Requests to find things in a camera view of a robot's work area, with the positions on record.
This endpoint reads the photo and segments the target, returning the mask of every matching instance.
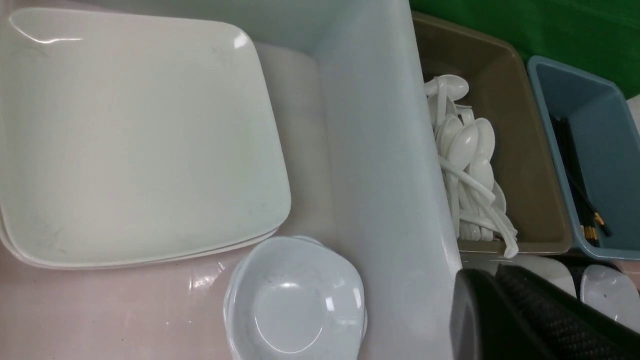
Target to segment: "blue plastic bin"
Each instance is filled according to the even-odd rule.
[[[573,227],[573,244],[595,259],[640,259],[640,136],[618,87],[571,66],[534,56],[527,65]],[[611,228],[600,247],[585,239],[549,113],[569,119],[584,186]]]

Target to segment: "brown plastic bin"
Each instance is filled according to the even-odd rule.
[[[521,253],[560,254],[572,232],[547,137],[521,57],[504,41],[422,13],[413,25],[425,81],[455,74],[469,82],[459,104],[493,125],[495,179],[518,229]],[[498,241],[458,241],[460,251],[503,253]]]

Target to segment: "stack of plates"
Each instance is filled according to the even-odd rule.
[[[607,266],[589,265],[582,274],[580,300],[640,333],[640,294],[625,274]]]
[[[23,261],[203,256],[287,218],[273,110],[239,28],[21,9],[0,29],[0,69],[0,238]]]
[[[355,360],[367,327],[362,280],[312,238],[270,238],[232,274],[224,319],[235,360]]]

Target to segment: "black object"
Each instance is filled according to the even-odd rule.
[[[567,178],[569,179],[573,203],[575,204],[576,212],[578,214],[580,224],[582,225],[582,232],[584,233],[585,239],[587,239],[590,244],[593,246],[599,246],[596,223],[602,228],[602,231],[606,236],[611,236],[612,232],[594,205],[589,201],[589,198],[584,191],[582,171],[580,169],[578,156],[575,152],[575,144],[573,142],[573,136],[571,134],[568,119],[561,118],[558,120],[551,114],[550,117],[560,150],[560,156],[563,159],[564,169]]]
[[[456,274],[449,331],[455,360],[558,359],[482,270]]]
[[[501,265],[495,278],[535,333],[560,359],[640,359],[640,334],[536,274],[519,266]]]
[[[580,197],[582,198],[582,201],[585,204],[587,204],[587,206],[589,206],[589,209],[593,213],[593,216],[596,222],[598,223],[598,225],[600,226],[604,234],[606,236],[611,236],[612,235],[611,229],[609,229],[607,224],[604,222],[604,219],[600,216],[600,213],[598,212],[598,210],[596,210],[596,207],[591,203],[591,201],[589,201],[589,197],[587,197],[587,194],[584,193],[584,190],[580,188],[580,185],[570,173],[567,173],[566,176],[569,179],[569,185],[571,185],[572,188],[574,188],[575,191],[580,195]]]

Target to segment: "plastic bin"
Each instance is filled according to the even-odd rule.
[[[509,44],[421,13],[413,13],[424,80],[455,74],[469,82],[459,101],[487,118],[496,135],[495,179],[507,198],[523,254],[571,247],[571,227],[527,73]],[[458,241],[460,251],[503,253],[497,241]]]
[[[291,214],[280,234],[313,236],[358,268],[369,313],[361,359],[418,359],[425,354],[433,359],[452,359],[449,315],[460,257],[435,142],[430,125],[424,121],[428,109],[408,0],[3,0],[0,4],[1,11],[11,11],[12,6],[20,4],[42,4],[220,20],[245,30],[258,49],[291,184]],[[29,36],[42,41],[68,35]],[[60,45],[64,46],[62,42],[51,44]],[[211,267],[217,267],[218,262],[221,266],[228,263],[223,255],[213,256]],[[172,268],[114,271],[126,278],[143,279],[138,274],[156,271],[173,278]],[[100,273],[86,272],[81,277],[100,287],[101,293],[108,293],[105,288],[114,288],[114,295],[107,297],[110,304],[123,296],[123,304],[138,299],[142,290],[122,295],[120,283],[107,281],[106,275]],[[212,286],[216,276],[208,274],[193,271],[193,284],[205,285],[198,289],[192,289],[189,281],[180,288],[166,289],[180,299],[197,297],[201,307],[176,309],[174,298],[168,297],[167,305],[159,309],[142,311],[132,307],[126,315],[111,316],[108,327],[98,328],[96,322],[95,329],[102,332],[82,325],[82,319],[89,315],[76,312],[76,308],[100,313],[115,311],[109,305],[79,302],[71,310],[62,307],[63,312],[52,313],[54,309],[47,303],[50,297],[40,297],[42,304],[35,309],[23,305],[33,302],[9,297],[2,302],[3,310],[18,315],[38,314],[43,322],[70,319],[65,333],[81,332],[83,336],[74,347],[62,346],[66,343],[56,343],[54,348],[14,345],[11,339],[33,337],[59,325],[27,324],[19,321],[20,316],[14,316],[3,319],[3,325],[22,336],[16,332],[0,334],[0,344],[11,344],[0,346],[0,358],[36,359],[47,355],[57,359],[59,354],[60,358],[74,359],[81,357],[76,348],[102,349],[102,356],[110,358],[136,354],[163,358],[177,350],[163,352],[164,347],[150,346],[146,340],[166,340],[165,335],[169,334],[172,340],[166,342],[181,349],[186,357],[193,353],[230,359],[226,345],[211,348],[213,341],[218,343],[224,337],[215,331],[222,326],[221,313],[210,327],[199,328],[207,332],[196,332],[191,324],[174,321],[182,314],[218,314],[216,299],[221,298],[226,279],[219,279]],[[80,275],[62,273],[58,281],[72,288],[72,281],[62,279],[73,276],[78,279]],[[5,293],[32,294],[30,290],[43,278],[46,279],[43,275],[38,282],[27,276],[12,278],[16,280],[12,280],[11,288],[4,288]],[[87,289],[86,282],[77,283]],[[129,319],[147,316],[149,311],[161,311],[154,331],[128,326]],[[165,325],[164,319],[171,324]],[[117,341],[105,343],[105,331],[107,337],[112,332],[132,331],[146,336],[120,341],[118,335]]]
[[[541,56],[532,57],[527,68],[575,245],[595,259],[640,260],[640,136],[622,92],[611,81]],[[580,229],[549,113],[569,119],[585,190],[613,232],[606,237],[598,229],[599,247]]]

